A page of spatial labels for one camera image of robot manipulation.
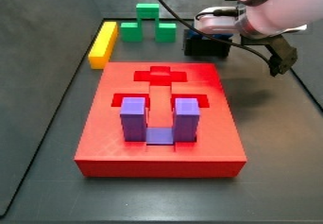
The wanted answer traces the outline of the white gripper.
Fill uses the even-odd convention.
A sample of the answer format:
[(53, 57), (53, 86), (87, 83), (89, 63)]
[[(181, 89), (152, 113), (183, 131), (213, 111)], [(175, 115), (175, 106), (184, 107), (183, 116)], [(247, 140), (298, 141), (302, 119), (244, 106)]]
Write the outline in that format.
[(196, 15), (195, 28), (205, 34), (240, 33), (243, 36), (276, 36), (304, 31), (307, 26), (262, 32), (250, 23), (244, 7), (211, 7)]

